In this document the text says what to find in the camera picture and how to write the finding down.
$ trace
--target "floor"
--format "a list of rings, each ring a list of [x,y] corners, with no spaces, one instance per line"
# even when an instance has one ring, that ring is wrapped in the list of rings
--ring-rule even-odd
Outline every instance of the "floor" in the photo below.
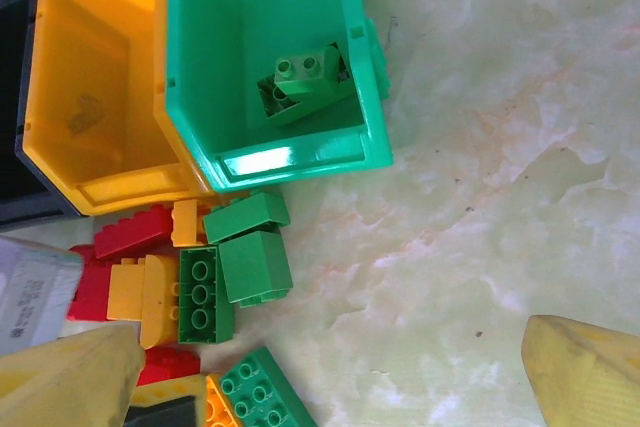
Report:
[[[205,367],[266,343],[320,425],[542,427],[531,314],[640,334],[640,0],[367,6],[395,165],[284,187],[295,288]]]

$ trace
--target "red building block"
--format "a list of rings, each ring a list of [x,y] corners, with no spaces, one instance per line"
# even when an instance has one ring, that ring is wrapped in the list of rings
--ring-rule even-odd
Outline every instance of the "red building block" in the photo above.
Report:
[[[77,245],[69,250],[84,257],[84,271],[67,319],[106,322],[113,262],[96,260],[93,245]]]
[[[152,205],[149,211],[137,212],[98,232],[94,237],[96,258],[143,257],[150,250],[169,244],[172,230],[171,208]]]
[[[200,373],[200,358],[193,352],[171,347],[154,347],[145,351],[147,360],[138,385],[153,384]]]

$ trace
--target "plastic storage bin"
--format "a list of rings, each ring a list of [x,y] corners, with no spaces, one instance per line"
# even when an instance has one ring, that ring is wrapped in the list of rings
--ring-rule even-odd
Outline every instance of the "plastic storage bin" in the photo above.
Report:
[[[20,119],[29,88],[36,4],[0,0],[0,229],[78,215],[22,153]]]
[[[389,79],[363,0],[169,0],[168,29],[167,109],[214,190],[392,163]],[[327,46],[350,69],[353,94],[270,122],[258,83],[278,59]]]
[[[23,147],[85,214],[213,195],[154,121],[163,1],[38,0]]]

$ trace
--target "yellow building block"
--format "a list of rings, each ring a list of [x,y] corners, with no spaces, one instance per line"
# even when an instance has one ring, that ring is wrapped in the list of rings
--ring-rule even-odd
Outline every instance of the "yellow building block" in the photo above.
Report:
[[[0,425],[120,426],[143,366],[136,334],[125,325],[0,357]]]
[[[151,407],[187,396],[196,398],[197,425],[205,427],[207,425],[205,421],[207,379],[204,375],[191,375],[136,387],[131,395],[131,405]]]
[[[207,375],[206,427],[242,427],[228,397],[220,388],[220,376]]]
[[[171,241],[174,247],[199,247],[207,245],[203,217],[211,213],[212,207],[196,199],[180,200],[173,204],[173,232]]]
[[[140,322],[140,345],[178,339],[179,261],[164,255],[122,259],[111,269],[107,318]]]
[[[522,360],[549,427],[640,425],[640,337],[533,316]]]
[[[144,262],[122,259],[111,267],[107,319],[141,320]]]

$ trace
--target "yellow plastic object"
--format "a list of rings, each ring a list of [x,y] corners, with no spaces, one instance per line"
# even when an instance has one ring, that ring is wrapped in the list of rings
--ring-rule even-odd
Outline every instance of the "yellow plastic object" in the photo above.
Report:
[[[0,357],[0,425],[121,426],[143,366],[135,331],[126,325]]]
[[[140,345],[178,340],[179,262],[162,255],[123,259],[111,268],[107,318],[140,321]]]
[[[640,337],[533,316],[522,360],[549,427],[640,425]]]
[[[173,204],[174,247],[199,247],[207,245],[203,217],[211,212],[211,207],[196,200],[179,200]]]
[[[207,401],[207,383],[204,375],[191,375],[136,387],[131,395],[131,405],[151,407],[190,395],[196,398],[197,425],[204,427]]]
[[[84,214],[215,195],[154,121],[162,16],[166,0],[38,0],[23,149]]]
[[[220,388],[220,376],[207,375],[206,427],[242,427],[229,398]]]

